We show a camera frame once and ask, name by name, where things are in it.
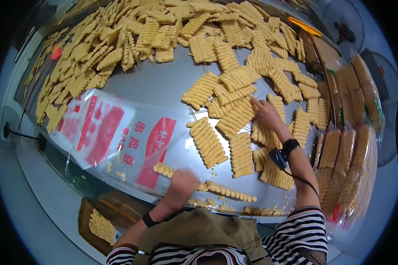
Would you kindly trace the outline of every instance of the power cord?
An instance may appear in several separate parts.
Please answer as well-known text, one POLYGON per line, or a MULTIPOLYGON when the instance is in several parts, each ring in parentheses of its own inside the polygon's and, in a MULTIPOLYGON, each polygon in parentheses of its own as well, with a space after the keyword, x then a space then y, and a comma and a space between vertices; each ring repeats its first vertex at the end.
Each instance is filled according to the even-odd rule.
POLYGON ((284 171, 286 174, 288 174, 289 176, 293 177, 294 179, 297 179, 297 180, 299 180, 300 182, 303 182, 303 183, 307 184, 308 186, 310 186, 310 187, 314 190, 315 194, 316 194, 317 197, 318 197, 318 200, 320 201, 320 196, 318 195, 317 190, 314 188, 314 186, 313 186, 311 183, 308 182, 308 180, 305 180, 305 179, 303 179, 303 178, 294 176, 294 175, 292 175, 291 173, 287 172, 285 169, 283 169, 283 171, 284 171))

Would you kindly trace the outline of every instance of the plastic bag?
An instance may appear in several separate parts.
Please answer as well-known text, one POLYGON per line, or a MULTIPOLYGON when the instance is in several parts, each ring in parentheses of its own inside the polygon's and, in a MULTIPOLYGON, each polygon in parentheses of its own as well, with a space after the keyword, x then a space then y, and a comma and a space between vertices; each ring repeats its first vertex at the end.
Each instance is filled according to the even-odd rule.
POLYGON ((326 133, 322 129, 318 129, 317 148, 315 151, 315 158, 314 158, 314 173, 318 172, 318 165, 320 163, 321 152, 323 151, 325 138, 326 138, 326 133))
POLYGON ((382 104, 380 103, 379 92, 373 77, 365 64, 365 61, 359 54, 352 57, 352 65, 354 66, 356 75, 364 93, 364 99, 367 106, 368 117, 377 133, 383 134, 385 129, 385 115, 382 112, 382 104))
POLYGON ((345 78, 346 85, 349 92, 352 94, 355 90, 360 89, 357 76, 355 75, 354 68, 351 64, 342 67, 343 77, 345 78))
POLYGON ((342 103, 342 111, 343 111, 343 121, 344 124, 346 121, 349 121, 349 123, 355 127, 357 125, 357 121, 355 120, 355 109, 354 109, 354 103, 352 101, 352 95, 351 95, 351 90, 349 89, 346 78, 344 76, 343 69, 340 69, 335 73, 335 78, 336 78, 336 83, 337 87, 339 90, 339 95, 340 95, 340 100, 342 103))
POLYGON ((336 116, 336 127, 343 128, 345 121, 343 119, 343 107, 339 94, 333 94, 333 105, 336 116))
POLYGON ((188 115, 118 98, 98 89, 85 91, 73 109, 69 155, 83 169, 96 171, 149 193, 162 194, 153 165, 176 143, 189 139, 188 115))
POLYGON ((353 157, 355 138, 356 131, 347 122, 340 139, 339 150, 329 188, 324 199, 321 201, 321 209, 326 218, 331 217, 345 184, 346 175, 353 157))
POLYGON ((371 125, 361 124, 356 134, 354 153, 346 180, 332 215, 330 237, 342 228, 349 230, 358 218, 366 214, 373 192, 377 170, 376 133, 371 125))
POLYGON ((354 108, 354 120, 359 124, 365 116, 364 94, 361 89, 351 92, 351 103, 354 108))
POLYGON ((340 136, 341 131, 337 129, 332 122, 330 122, 316 176, 318 187, 320 189, 321 201, 324 200, 324 197, 329 189, 330 179, 339 148, 340 136))

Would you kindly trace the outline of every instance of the food crumb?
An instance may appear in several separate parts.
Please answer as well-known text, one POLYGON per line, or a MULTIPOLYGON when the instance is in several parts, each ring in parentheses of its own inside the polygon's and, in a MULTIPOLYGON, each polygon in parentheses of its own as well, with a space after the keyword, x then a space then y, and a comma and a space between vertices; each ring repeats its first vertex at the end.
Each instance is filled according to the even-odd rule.
POLYGON ((217 205, 217 203, 211 198, 207 198, 206 201, 207 201, 207 203, 209 203, 209 205, 211 205, 213 207, 215 207, 217 205))

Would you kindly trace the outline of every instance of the black wrist strap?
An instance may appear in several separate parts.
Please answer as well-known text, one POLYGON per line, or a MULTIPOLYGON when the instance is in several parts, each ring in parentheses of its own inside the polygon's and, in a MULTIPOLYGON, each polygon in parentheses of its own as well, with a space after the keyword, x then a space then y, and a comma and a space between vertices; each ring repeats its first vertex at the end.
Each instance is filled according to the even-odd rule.
POLYGON ((152 226, 159 224, 159 222, 154 222, 152 218, 150 218, 149 213, 143 215, 143 222, 145 222, 148 228, 151 228, 152 226))
POLYGON ((299 142, 296 139, 289 139, 284 143, 281 154, 285 161, 288 160, 290 152, 292 152, 297 146, 299 146, 299 142))

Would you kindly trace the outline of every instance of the olive green apron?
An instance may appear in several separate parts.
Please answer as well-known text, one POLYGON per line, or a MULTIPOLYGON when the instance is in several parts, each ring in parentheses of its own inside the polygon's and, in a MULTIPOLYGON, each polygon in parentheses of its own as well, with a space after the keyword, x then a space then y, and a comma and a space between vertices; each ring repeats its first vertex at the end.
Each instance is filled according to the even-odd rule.
POLYGON ((226 245, 243 249, 249 264, 274 264, 262 246, 255 219, 227 217, 205 209, 183 212, 149 228, 139 244, 139 251, 146 254, 137 253, 133 265, 148 264, 149 255, 158 243, 187 247, 226 245))

